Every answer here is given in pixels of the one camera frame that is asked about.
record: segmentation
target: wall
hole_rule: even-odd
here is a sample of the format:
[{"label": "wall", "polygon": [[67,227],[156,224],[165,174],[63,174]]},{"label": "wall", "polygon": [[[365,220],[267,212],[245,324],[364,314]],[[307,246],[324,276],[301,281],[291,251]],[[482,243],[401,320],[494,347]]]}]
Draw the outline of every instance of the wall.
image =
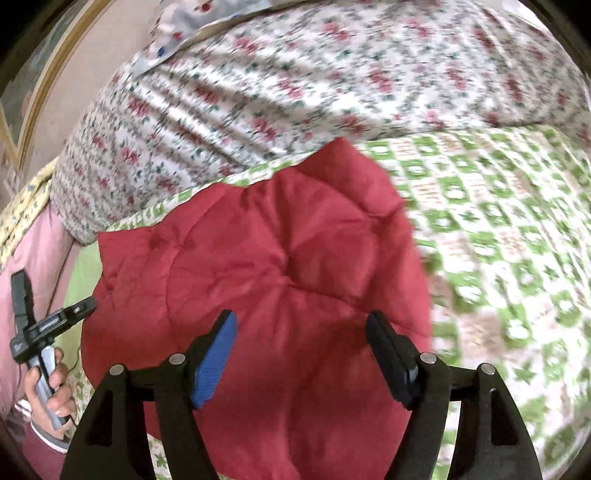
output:
[{"label": "wall", "polygon": [[56,157],[77,120],[122,63],[149,43],[160,0],[114,0],[83,37],[54,83],[25,159],[30,179]]}]

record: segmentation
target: yellow floral fabric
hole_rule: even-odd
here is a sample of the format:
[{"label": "yellow floral fabric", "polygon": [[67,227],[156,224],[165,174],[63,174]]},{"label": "yellow floral fabric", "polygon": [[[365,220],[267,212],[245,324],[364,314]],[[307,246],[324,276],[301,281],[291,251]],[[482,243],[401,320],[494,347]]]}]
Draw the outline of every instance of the yellow floral fabric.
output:
[{"label": "yellow floral fabric", "polygon": [[56,162],[57,159],[43,167],[0,213],[0,271],[49,202]]}]

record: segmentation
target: pink floral fabric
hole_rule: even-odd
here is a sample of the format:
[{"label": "pink floral fabric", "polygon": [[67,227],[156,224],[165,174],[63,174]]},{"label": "pink floral fabric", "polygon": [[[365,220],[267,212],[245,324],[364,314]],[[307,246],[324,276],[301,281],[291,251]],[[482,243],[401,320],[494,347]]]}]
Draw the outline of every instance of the pink floral fabric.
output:
[{"label": "pink floral fabric", "polygon": [[54,174],[52,200],[84,243],[148,202],[336,137],[548,124],[589,149],[583,75],[559,43],[468,0],[305,3],[139,78],[135,60]]}]

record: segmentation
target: green fabric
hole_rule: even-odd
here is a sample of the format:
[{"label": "green fabric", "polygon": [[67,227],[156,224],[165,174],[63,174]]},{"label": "green fabric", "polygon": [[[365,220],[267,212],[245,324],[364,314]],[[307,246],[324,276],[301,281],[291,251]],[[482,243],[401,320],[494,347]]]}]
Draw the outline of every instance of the green fabric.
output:
[{"label": "green fabric", "polygon": [[[103,264],[100,261],[98,242],[81,248],[68,284],[64,305],[74,305],[91,296],[102,273]],[[74,367],[78,360],[83,323],[80,322],[74,325],[56,339],[56,346],[64,350],[64,363],[70,369]]]},{"label": "green fabric", "polygon": [[[591,426],[586,154],[552,127],[417,134],[356,148],[389,173],[407,202],[433,300],[434,351],[449,365],[495,364],[544,478],[558,478]],[[307,156],[221,181],[247,186]],[[209,185],[171,196],[109,230],[158,223]],[[82,412],[93,390],[82,369],[76,380]],[[434,480],[447,477],[458,419],[459,406],[452,404]],[[150,448],[157,478],[169,479],[162,443],[150,437]]]}]

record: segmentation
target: silver handle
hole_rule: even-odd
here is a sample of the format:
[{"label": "silver handle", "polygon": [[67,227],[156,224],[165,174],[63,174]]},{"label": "silver handle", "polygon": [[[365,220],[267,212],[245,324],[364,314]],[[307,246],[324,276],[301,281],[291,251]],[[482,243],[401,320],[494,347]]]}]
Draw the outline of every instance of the silver handle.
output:
[{"label": "silver handle", "polygon": [[49,385],[49,376],[56,369],[56,350],[52,346],[46,346],[42,351],[41,355],[37,355],[31,358],[27,365],[29,368],[39,367],[41,371],[41,378],[35,387],[37,397],[45,409],[47,416],[51,420],[51,426],[54,430],[60,430],[71,417],[58,417],[54,412],[47,408],[47,400],[49,400],[55,393],[55,391]]}]

